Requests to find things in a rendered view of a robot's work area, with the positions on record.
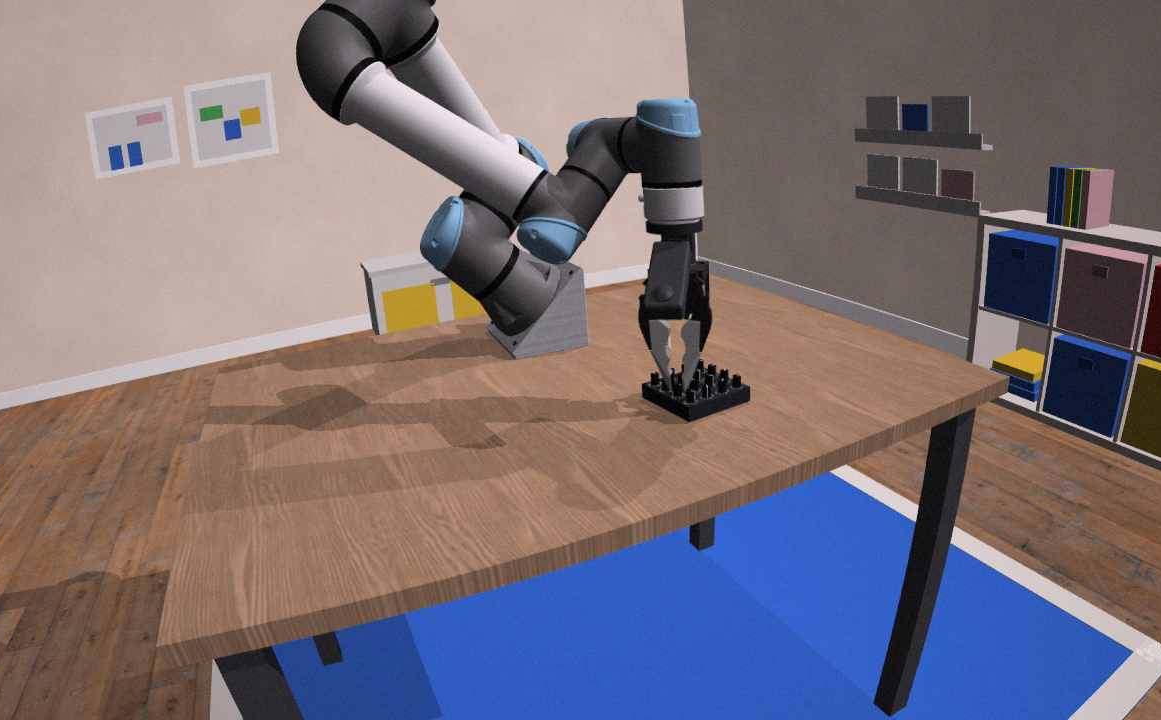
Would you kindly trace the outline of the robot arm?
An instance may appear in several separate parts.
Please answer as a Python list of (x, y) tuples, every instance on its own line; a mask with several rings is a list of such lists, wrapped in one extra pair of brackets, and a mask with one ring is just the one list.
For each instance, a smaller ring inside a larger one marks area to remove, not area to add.
[[(636, 117), (583, 120), (553, 177), (533, 143), (502, 136), (440, 44), (434, 3), (320, 3), (298, 33), (298, 74), (329, 117), (369, 129), (464, 188), (434, 213), (420, 252), (478, 300), (499, 331), (520, 334), (551, 305), (562, 279), (554, 264), (572, 258), (627, 174), (641, 173), (639, 201), (650, 223), (704, 217), (693, 100), (641, 100)], [(517, 226), (531, 254), (510, 242)], [(688, 242), (652, 243), (647, 321), (684, 318), (690, 262)]]

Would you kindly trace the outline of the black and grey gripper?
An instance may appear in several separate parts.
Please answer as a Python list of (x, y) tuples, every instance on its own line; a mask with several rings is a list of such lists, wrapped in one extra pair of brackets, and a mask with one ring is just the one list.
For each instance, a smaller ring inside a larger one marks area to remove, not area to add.
[[(685, 354), (682, 357), (682, 363), (684, 363), (684, 372), (680, 375), (682, 393), (685, 393), (688, 389), (690, 382), (693, 381), (695, 363), (702, 357), (705, 340), (707, 340), (712, 325), (709, 261), (695, 261), (695, 235), (693, 233), (702, 231), (702, 219), (688, 224), (654, 224), (647, 219), (647, 233), (661, 235), (661, 242), (688, 242), (691, 247), (688, 298), (686, 298), (684, 316), (684, 319), (688, 322), (682, 325), (682, 341), (685, 343)], [(704, 296), (704, 283), (705, 295), (708, 296)], [(668, 321), (647, 321), (643, 307), (641, 307), (643, 305), (643, 298), (644, 293), (641, 293), (639, 296), (639, 325), (641, 334), (643, 334), (647, 341), (650, 354), (656, 360), (664, 383), (673, 393), (673, 372), (670, 366), (671, 325)]]

